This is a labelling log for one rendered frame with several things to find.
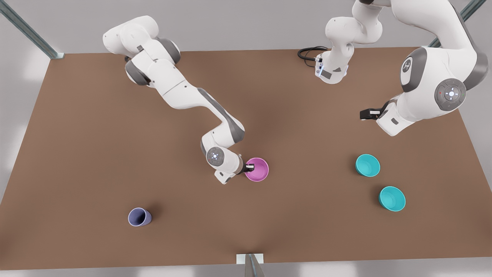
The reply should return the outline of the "pink bowl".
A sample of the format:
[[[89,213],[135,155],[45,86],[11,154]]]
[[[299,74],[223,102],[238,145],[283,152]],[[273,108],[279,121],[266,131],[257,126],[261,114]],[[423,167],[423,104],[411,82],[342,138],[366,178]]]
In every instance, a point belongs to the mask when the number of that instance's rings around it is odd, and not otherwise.
[[[251,181],[263,181],[269,173],[269,165],[262,158],[251,158],[246,162],[247,165],[253,165],[252,171],[244,172],[246,177]]]

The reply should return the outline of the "teal blue bowl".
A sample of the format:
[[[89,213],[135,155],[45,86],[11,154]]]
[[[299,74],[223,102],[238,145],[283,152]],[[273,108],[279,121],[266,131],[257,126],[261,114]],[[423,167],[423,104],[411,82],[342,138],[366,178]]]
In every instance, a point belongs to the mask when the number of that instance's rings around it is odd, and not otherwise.
[[[355,161],[355,169],[358,174],[365,177],[374,177],[380,172],[379,160],[370,154],[362,154]]]
[[[380,205],[391,211],[400,212],[406,206],[406,197],[404,193],[397,187],[384,187],[378,196]]]

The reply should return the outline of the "purple cup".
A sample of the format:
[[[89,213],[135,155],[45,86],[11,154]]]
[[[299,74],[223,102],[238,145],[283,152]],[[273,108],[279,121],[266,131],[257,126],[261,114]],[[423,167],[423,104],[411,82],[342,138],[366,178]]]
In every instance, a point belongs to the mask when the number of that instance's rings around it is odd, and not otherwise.
[[[134,227],[140,227],[151,223],[152,215],[142,207],[132,209],[128,214],[128,223]]]

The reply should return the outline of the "silver frame post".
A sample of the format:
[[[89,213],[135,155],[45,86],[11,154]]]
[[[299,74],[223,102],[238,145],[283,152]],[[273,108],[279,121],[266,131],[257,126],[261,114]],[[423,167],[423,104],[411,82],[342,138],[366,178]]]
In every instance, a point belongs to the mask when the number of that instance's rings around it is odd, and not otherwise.
[[[236,254],[236,264],[244,265],[244,277],[265,277],[263,263],[264,254]]]
[[[460,11],[462,20],[467,21],[487,0],[470,0],[469,3]],[[441,48],[441,42],[436,37],[429,47]]]
[[[55,51],[5,0],[0,0],[0,14],[10,21],[10,23],[50,59],[64,58],[64,53]]]

